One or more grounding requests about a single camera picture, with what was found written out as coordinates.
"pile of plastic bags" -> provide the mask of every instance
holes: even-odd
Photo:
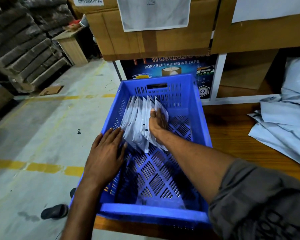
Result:
[[[149,130],[149,118],[151,109],[161,109],[166,121],[169,115],[157,97],[133,96],[128,101],[126,110],[121,121],[121,128],[124,130],[123,139],[138,152],[149,153],[149,143],[161,150],[167,151],[165,146],[159,144]]]
[[[248,114],[257,121],[249,136],[300,163],[300,58],[286,64],[281,97],[260,101]]]

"forearm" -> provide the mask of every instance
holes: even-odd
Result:
[[[160,130],[155,137],[174,156],[188,179],[210,203],[217,195],[222,178],[235,158],[184,140],[167,130]]]
[[[82,178],[73,199],[62,240],[91,239],[102,187]]]

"gray shirt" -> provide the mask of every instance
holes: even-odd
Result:
[[[300,239],[300,182],[237,160],[209,206],[209,218],[223,239]]]

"paper with drawing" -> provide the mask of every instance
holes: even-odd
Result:
[[[300,0],[237,0],[232,23],[300,14]]]
[[[184,28],[191,0],[117,0],[124,32]]]

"wooden table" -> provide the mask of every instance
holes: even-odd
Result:
[[[53,38],[53,40],[58,41],[72,65],[82,66],[88,64],[88,60],[77,41],[77,34],[84,28],[81,27],[73,32],[66,30]]]
[[[246,114],[256,109],[260,109],[259,103],[204,106],[213,147],[260,166],[281,170],[300,180],[300,164],[248,136],[255,121]],[[219,239],[212,230],[193,231],[102,217],[96,217],[94,228],[171,240]]]

